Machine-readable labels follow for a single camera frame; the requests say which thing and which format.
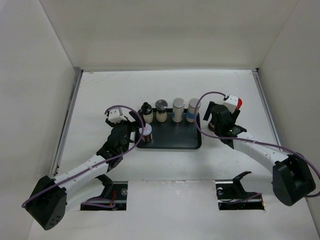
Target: red object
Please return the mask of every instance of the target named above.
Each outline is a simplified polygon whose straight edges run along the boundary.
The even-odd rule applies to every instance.
[[[242,106],[242,100],[239,97],[238,104],[237,104],[236,108],[239,109],[241,106]]]
[[[113,193],[113,198],[111,199],[111,201],[115,201],[116,196],[117,196],[117,192],[116,192],[116,190],[114,190],[112,193]]]

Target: cable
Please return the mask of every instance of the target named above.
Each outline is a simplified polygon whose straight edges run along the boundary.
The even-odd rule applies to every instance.
[[[110,203],[112,203],[112,205],[103,205],[103,204],[99,204],[99,203],[93,203],[93,202],[90,202],[92,200],[96,200],[96,201],[110,201]],[[101,197],[93,197],[93,198],[90,198],[88,199],[87,201],[85,202],[82,202],[81,205],[86,205],[86,206],[93,206],[93,207],[100,207],[100,208],[105,208],[105,209],[113,209],[116,204],[114,201],[111,201],[109,199],[106,199],[106,198],[101,198]]]
[[[195,105],[195,109],[198,109],[198,106],[199,106],[199,103],[201,102],[201,100],[209,95],[209,94],[219,94],[219,95],[222,95],[224,97],[226,97],[226,95],[222,92],[219,92],[219,91],[209,91],[205,94],[203,94],[200,99],[198,100],[198,102],[196,103]],[[312,169],[313,171],[315,172],[315,174],[317,175],[317,177],[320,179],[320,172],[319,170],[308,160],[306,159],[304,156],[302,156],[301,154],[299,154],[298,152],[296,151],[293,151],[291,150],[290,148],[288,147],[285,147],[285,146],[280,146],[280,145],[276,145],[276,144],[272,144],[272,143],[267,143],[267,142],[263,142],[263,141],[255,141],[255,140],[252,140],[252,139],[246,139],[246,138],[240,138],[240,137],[228,137],[228,136],[214,136],[214,135],[211,135],[211,134],[208,134],[208,133],[205,133],[204,131],[201,130],[201,128],[199,127],[198,123],[197,123],[197,114],[194,115],[194,123],[195,123],[195,126],[196,128],[198,129],[198,131],[209,137],[209,138],[213,138],[213,139],[220,139],[220,140],[237,140],[237,141],[244,141],[244,142],[250,142],[250,143],[254,143],[254,144],[258,144],[258,145],[264,145],[264,146],[268,146],[268,147],[273,147],[273,148],[277,148],[277,149],[282,149],[284,151],[286,151],[287,153],[290,153],[290,154],[293,154],[295,155],[296,157],[302,159],[303,161],[305,161]],[[312,195],[307,195],[306,197],[308,198],[315,198],[315,197],[319,197],[320,196],[320,191],[316,194],[312,194]]]
[[[233,201],[233,200],[235,200],[234,198],[232,198],[232,199],[230,199],[230,200],[228,200],[228,201],[223,201],[223,200],[220,200],[222,203],[229,203],[229,202],[231,202],[231,201]]]
[[[131,108],[131,107],[129,107],[129,106],[114,105],[114,106],[109,107],[107,110],[105,110],[105,112],[107,113],[107,112],[109,112],[111,109],[116,109],[116,108],[125,108],[125,109],[128,109],[128,110],[132,111],[134,114],[136,114],[136,115],[138,116],[139,121],[140,121],[140,123],[141,123],[141,126],[144,125],[144,122],[142,121],[141,116],[137,113],[137,111],[135,111],[133,108]],[[38,197],[41,196],[42,194],[45,194],[46,192],[54,189],[55,187],[57,187],[57,186],[59,186],[59,185],[61,185],[61,184],[67,183],[67,182],[71,181],[72,179],[75,179],[75,178],[81,176],[82,174],[85,174],[86,172],[90,171],[91,169],[93,169],[93,168],[95,168],[95,167],[97,167],[97,166],[99,166],[99,165],[101,165],[101,164],[110,162],[110,161],[112,161],[112,160],[115,160],[115,159],[117,159],[117,158],[122,157],[123,155],[126,155],[127,153],[131,152],[131,151],[140,143],[140,141],[141,141],[141,139],[142,139],[142,137],[143,137],[143,134],[144,134],[144,128],[142,127],[142,128],[141,128],[141,135],[140,135],[138,141],[137,141],[130,149],[128,149],[128,151],[125,151],[125,152],[123,152],[123,153],[121,153],[121,154],[119,154],[119,155],[117,155],[117,156],[113,156],[113,157],[111,157],[111,158],[108,158],[108,159],[106,159],[106,160],[104,160],[104,161],[100,161],[100,162],[92,165],[91,168],[86,168],[85,170],[83,170],[83,171],[81,171],[81,172],[79,172],[79,173],[77,173],[77,174],[75,174],[75,175],[73,175],[73,176],[70,176],[70,177],[68,177],[68,178],[65,179],[65,180],[62,180],[62,181],[60,181],[60,182],[58,182],[58,183],[55,183],[55,184],[51,185],[50,187],[45,188],[44,190],[36,193],[35,195],[31,196],[29,199],[27,199],[26,201],[24,201],[24,203],[22,203],[21,207],[22,207],[22,208],[25,208],[28,203],[30,203],[30,202],[33,201],[34,199],[38,198]]]
[[[246,198],[246,199],[237,200],[237,201],[229,201],[229,202],[227,202],[226,204],[241,204],[241,203],[245,203],[245,202],[247,202],[248,200],[254,199],[254,198],[256,198],[256,197],[258,197],[258,196],[261,196],[261,195],[262,195],[262,193],[257,193],[257,194],[255,194],[255,195],[252,195],[252,196]]]

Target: silver cap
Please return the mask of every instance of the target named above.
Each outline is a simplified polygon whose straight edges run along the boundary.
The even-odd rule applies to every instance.
[[[196,108],[197,102],[199,101],[198,98],[191,98],[189,101],[189,105],[193,108]]]
[[[178,97],[175,100],[173,100],[173,106],[181,109],[185,107],[185,100],[183,100],[182,98]]]
[[[155,102],[155,108],[159,111],[165,111],[168,107],[168,103],[166,100],[160,99]]]

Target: white wall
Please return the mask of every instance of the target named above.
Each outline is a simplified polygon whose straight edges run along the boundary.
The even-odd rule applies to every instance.
[[[39,1],[0,1],[1,240],[28,237],[21,204],[49,170],[74,75]]]
[[[284,146],[320,169],[320,1],[299,0],[259,70]],[[320,201],[309,207],[320,233]]]
[[[298,0],[41,0],[85,69],[258,68]]]

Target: small bottle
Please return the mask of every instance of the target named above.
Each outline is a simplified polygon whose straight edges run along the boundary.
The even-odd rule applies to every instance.
[[[160,99],[155,102],[156,115],[155,118],[158,122],[163,123],[167,120],[168,103],[166,100]]]
[[[142,128],[139,128],[139,134],[141,135],[142,133]],[[152,127],[150,124],[146,123],[145,127],[143,129],[143,136],[141,139],[145,143],[149,143],[152,140]]]
[[[141,106],[141,112],[143,114],[143,118],[146,124],[152,123],[154,119],[154,111],[152,110],[152,106],[144,102],[143,105]]]
[[[199,108],[201,106],[201,102],[199,102],[199,105],[198,105],[198,107],[196,109],[196,105],[197,105],[198,101],[199,101],[198,98],[191,98],[190,101],[189,101],[188,110],[186,112],[186,120],[189,123],[194,123],[195,122],[195,115],[198,114]]]
[[[178,97],[173,100],[172,106],[172,120],[176,123],[180,123],[182,121],[182,115],[185,110],[185,100]]]

